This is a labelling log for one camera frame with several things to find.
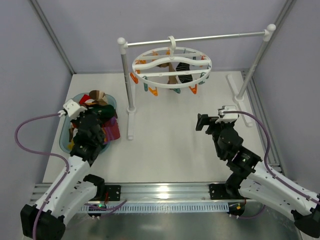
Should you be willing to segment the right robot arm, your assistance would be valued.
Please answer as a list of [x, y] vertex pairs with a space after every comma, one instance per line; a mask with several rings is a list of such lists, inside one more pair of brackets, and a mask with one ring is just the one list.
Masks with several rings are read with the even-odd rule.
[[293, 221], [298, 230], [320, 237], [320, 195], [277, 172], [264, 157], [243, 146], [243, 138], [234, 129], [241, 111], [220, 110], [218, 116], [198, 114], [196, 131], [207, 126], [217, 157], [226, 162], [231, 175], [225, 182], [226, 192], [234, 198], [249, 198], [276, 210]]

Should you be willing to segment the dark green dotted sock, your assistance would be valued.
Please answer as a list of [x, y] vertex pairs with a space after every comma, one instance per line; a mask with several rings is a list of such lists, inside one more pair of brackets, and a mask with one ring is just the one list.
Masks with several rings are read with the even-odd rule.
[[88, 109], [91, 112], [97, 114], [99, 116], [99, 118], [103, 119], [103, 120], [109, 120], [113, 117], [116, 117], [116, 115], [117, 115], [115, 108], [110, 104], [108, 104], [108, 105], [99, 105], [99, 104], [91, 105], [88, 107]]

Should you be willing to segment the white round clip hanger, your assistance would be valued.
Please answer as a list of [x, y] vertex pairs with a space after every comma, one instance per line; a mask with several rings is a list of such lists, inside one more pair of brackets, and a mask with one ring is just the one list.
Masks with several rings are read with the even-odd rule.
[[154, 48], [136, 57], [130, 76], [136, 84], [142, 81], [145, 91], [149, 91], [148, 87], [189, 88], [196, 94], [198, 85], [209, 78], [211, 59], [198, 50], [178, 47], [172, 35], [168, 40], [168, 47]]

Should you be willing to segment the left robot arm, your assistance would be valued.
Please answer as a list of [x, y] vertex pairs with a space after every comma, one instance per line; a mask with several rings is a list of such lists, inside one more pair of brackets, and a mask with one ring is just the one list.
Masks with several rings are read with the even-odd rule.
[[33, 204], [26, 204], [20, 219], [23, 235], [33, 240], [60, 240], [78, 210], [90, 200], [99, 200], [105, 192], [105, 180], [89, 174], [104, 148], [102, 121], [91, 110], [75, 120], [78, 131], [65, 167], [47, 191]]

